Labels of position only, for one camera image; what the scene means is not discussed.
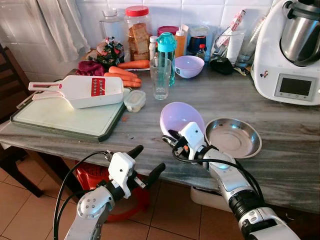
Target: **metal dish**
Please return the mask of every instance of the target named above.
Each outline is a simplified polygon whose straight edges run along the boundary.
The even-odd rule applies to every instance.
[[[236,159],[251,158],[262,147],[258,132],[248,123],[234,118],[210,121],[205,127],[205,140]]]

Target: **white robotic hand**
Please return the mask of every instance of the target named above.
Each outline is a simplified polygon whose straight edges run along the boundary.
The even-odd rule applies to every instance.
[[[179,132],[169,130],[169,133],[174,138],[163,136],[162,139],[173,148],[174,158],[203,164],[216,180],[246,240],[299,240],[288,225],[271,208],[266,207],[254,177],[229,154],[208,146],[195,122],[189,122]]]

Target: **red slicer blade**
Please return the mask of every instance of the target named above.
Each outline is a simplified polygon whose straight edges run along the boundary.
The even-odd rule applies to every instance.
[[[106,80],[93,77],[91,82],[91,97],[106,95]]]

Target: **gray countertop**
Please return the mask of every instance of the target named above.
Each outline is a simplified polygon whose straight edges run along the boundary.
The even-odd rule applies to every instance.
[[[266,202],[319,213],[320,114],[318,106],[280,103],[262,97],[249,77],[237,72],[224,76],[204,69],[194,79],[176,78],[169,97],[155,100],[149,72],[138,72],[146,92],[146,104],[138,113],[125,111],[111,136],[94,142],[27,128],[14,123],[0,126],[0,142],[13,146],[81,160],[89,153],[109,149],[128,151],[143,145],[136,159],[138,173],[148,175],[159,163],[166,164],[161,178],[205,189],[216,189],[214,180],[200,165],[174,160],[171,148],[162,141],[159,119],[171,102],[185,102],[196,108],[204,122],[230,117],[251,124],[262,138],[258,155],[241,159],[257,179]],[[101,156],[88,162],[107,166]]]

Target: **red basket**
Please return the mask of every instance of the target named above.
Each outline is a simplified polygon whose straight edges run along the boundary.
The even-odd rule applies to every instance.
[[[109,181],[108,168],[105,166],[99,166],[84,162],[76,168],[75,172],[76,178],[78,179],[84,190],[95,189],[96,185],[102,180]],[[137,198],[137,205],[134,208],[121,214],[109,215],[107,221],[122,221],[133,216],[141,210],[146,211],[148,209],[150,202],[149,192],[146,189],[137,187],[132,191],[132,195]]]

